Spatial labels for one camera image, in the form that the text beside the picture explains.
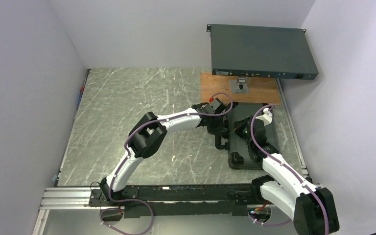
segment wooden panel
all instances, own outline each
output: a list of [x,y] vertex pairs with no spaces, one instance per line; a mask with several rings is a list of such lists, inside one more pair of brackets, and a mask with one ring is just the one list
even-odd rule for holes
[[[274,78],[253,77],[248,83],[248,94],[232,94],[230,80],[237,80],[234,76],[212,75],[210,72],[201,73],[201,102],[208,102],[217,92],[225,92],[237,102],[281,104],[279,90]],[[229,102],[223,95],[218,96],[224,102]]]

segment metal plate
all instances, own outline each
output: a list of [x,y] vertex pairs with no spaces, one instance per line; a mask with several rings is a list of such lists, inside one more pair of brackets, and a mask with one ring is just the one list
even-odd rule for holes
[[247,83],[243,84],[243,89],[238,89],[237,81],[234,81],[234,80],[230,81],[230,89],[231,89],[231,94],[248,94],[249,93],[249,87]]

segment white plastic part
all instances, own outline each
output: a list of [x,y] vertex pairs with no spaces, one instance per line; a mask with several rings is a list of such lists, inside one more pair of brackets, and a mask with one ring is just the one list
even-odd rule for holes
[[267,126],[268,124],[272,123],[273,114],[269,111],[269,108],[263,109],[263,115],[256,117],[256,119],[262,120],[263,124]]
[[260,192],[264,199],[276,205],[293,220],[296,199],[293,198],[282,186],[275,181],[269,181],[260,186]]
[[[272,154],[273,157],[280,161],[284,161],[284,158],[281,154]],[[289,166],[291,169],[293,169],[286,161],[284,162],[284,165]],[[299,182],[299,180],[290,172],[284,165],[280,165],[275,160],[273,160],[270,157],[267,157],[263,159],[263,170],[269,173],[279,184],[293,197],[297,198],[301,195],[301,193],[304,194],[310,194],[310,192],[302,187],[302,184]],[[312,190],[316,191],[316,186],[308,182],[306,179],[304,179],[301,175],[299,177],[303,180],[303,182],[306,183],[306,185]]]
[[[130,158],[128,158],[127,152],[125,152],[123,157],[119,161],[119,163],[116,165],[113,172],[106,177],[108,186],[110,186],[110,183],[112,182],[112,180],[115,181],[112,186],[113,192],[117,192],[117,191],[124,189],[130,176],[133,174],[133,172],[139,166],[139,164],[143,161],[142,157],[135,158],[135,153],[133,152],[131,148],[129,148],[129,150],[131,154]],[[116,172],[116,170],[118,169],[118,167],[123,161],[126,161],[126,163],[122,166],[120,171],[117,173],[117,177],[113,177],[114,173]]]
[[173,120],[169,120],[169,118],[180,115],[180,114],[189,114],[189,113],[197,113],[197,111],[193,108],[189,108],[185,111],[161,116],[158,115],[158,119],[166,119],[166,121],[162,121],[161,124],[166,127],[168,133],[175,133],[179,131],[185,131],[188,129],[192,129],[198,126],[201,121],[200,116],[198,115],[188,115],[182,116]]

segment floor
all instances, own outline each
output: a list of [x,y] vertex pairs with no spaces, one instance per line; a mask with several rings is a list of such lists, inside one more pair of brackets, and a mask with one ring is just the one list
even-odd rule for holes
[[[210,68],[92,69],[61,166],[59,186],[89,186],[111,173],[129,131],[146,113],[183,111],[200,103],[200,73]],[[274,109],[280,151],[299,173],[301,162],[284,107]],[[200,127],[167,135],[129,185],[250,183],[264,171],[233,170],[228,154]]]

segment gray marble surface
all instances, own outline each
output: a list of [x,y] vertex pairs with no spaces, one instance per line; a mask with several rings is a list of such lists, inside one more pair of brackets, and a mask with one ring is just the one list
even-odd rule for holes
[[[64,157],[58,185],[88,186],[111,173],[124,153],[129,131],[149,111],[167,115],[200,102],[200,73],[210,68],[92,69]],[[280,151],[301,173],[286,112],[274,109]],[[228,153],[214,147],[205,127],[167,134],[129,185],[249,183],[264,171],[233,170]]]

